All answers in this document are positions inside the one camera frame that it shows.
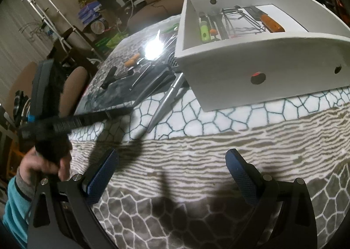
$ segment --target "white wooden box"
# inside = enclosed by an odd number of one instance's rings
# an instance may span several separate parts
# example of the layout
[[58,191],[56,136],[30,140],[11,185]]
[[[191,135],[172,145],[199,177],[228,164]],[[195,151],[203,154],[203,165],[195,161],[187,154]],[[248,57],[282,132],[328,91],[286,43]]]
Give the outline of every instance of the white wooden box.
[[[350,29],[314,0],[185,0],[175,57],[204,111],[333,89],[350,84]],[[199,12],[235,5],[277,7],[286,32],[203,44]],[[251,83],[257,72],[266,79]]]

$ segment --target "person's hand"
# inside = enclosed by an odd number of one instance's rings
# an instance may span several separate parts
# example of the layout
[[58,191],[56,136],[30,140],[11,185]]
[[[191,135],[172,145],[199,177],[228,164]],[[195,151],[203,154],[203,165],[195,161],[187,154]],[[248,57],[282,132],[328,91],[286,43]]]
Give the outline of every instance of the person's hand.
[[20,164],[20,175],[24,182],[28,185],[33,183],[33,179],[36,176],[36,172],[42,172],[44,174],[58,174],[61,181],[65,181],[69,178],[70,174],[70,161],[72,157],[70,152],[63,157],[59,162],[59,167],[40,155],[36,155],[35,147],[33,147],[23,157]]

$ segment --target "green tool handle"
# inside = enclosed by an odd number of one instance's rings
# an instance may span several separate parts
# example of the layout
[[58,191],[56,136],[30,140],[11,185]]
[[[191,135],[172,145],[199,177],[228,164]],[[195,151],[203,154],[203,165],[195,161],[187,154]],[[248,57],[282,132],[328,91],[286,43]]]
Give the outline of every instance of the green tool handle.
[[203,43],[208,43],[211,40],[209,29],[208,29],[208,23],[206,21],[202,21],[200,24],[201,27],[201,37]]

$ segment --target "circular hole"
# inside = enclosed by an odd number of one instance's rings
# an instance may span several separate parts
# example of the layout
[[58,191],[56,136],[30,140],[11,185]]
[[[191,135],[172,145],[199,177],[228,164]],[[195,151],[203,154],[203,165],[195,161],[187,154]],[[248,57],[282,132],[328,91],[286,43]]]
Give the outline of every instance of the circular hole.
[[342,66],[337,66],[337,67],[334,69],[334,73],[335,73],[335,74],[339,73],[341,69],[342,69]]
[[265,73],[262,73],[262,72],[256,72],[250,78],[250,82],[254,85],[262,84],[265,80],[266,80],[266,75]]

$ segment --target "metal bolt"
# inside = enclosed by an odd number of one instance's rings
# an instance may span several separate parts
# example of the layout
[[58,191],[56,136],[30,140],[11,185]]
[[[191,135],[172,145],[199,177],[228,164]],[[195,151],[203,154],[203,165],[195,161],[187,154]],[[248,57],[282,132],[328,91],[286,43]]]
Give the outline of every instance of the metal bolt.
[[272,177],[268,174],[265,174],[263,177],[262,177],[265,181],[271,181],[272,180]]
[[40,181],[41,185],[46,185],[49,182],[49,180],[47,178],[44,178]]
[[74,181],[79,181],[79,180],[82,178],[82,176],[83,176],[83,175],[77,173],[77,174],[75,174],[75,175],[72,177],[72,179],[73,179]]
[[301,178],[297,178],[297,179],[296,179],[296,182],[297,182],[298,184],[300,184],[300,185],[305,184],[305,181],[304,181],[303,179],[301,179]]

